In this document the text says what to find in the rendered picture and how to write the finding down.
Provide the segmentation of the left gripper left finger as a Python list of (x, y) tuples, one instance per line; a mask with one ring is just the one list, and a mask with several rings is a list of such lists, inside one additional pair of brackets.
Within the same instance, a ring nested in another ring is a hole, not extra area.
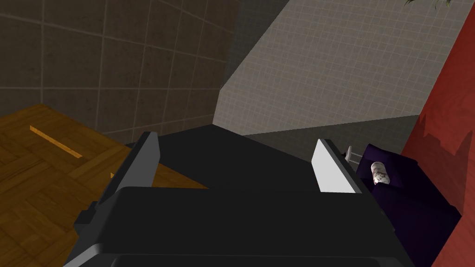
[(99, 198), (105, 202), (123, 187), (151, 187), (160, 160), (157, 132), (143, 132)]

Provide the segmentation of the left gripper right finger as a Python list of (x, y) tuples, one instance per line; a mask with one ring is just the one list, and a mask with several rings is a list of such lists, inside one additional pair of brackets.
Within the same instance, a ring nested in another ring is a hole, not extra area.
[(361, 193), (355, 172), (331, 140), (317, 140), (311, 165), (321, 192)]

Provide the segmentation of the dark purple sofa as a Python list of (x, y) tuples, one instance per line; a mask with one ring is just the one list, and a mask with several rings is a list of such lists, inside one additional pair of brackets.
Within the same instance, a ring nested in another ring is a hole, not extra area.
[[(389, 184), (374, 184), (371, 165), (381, 162)], [(415, 267), (431, 267), (461, 214), (435, 187), (417, 161), (369, 144), (356, 174), (395, 229)]]

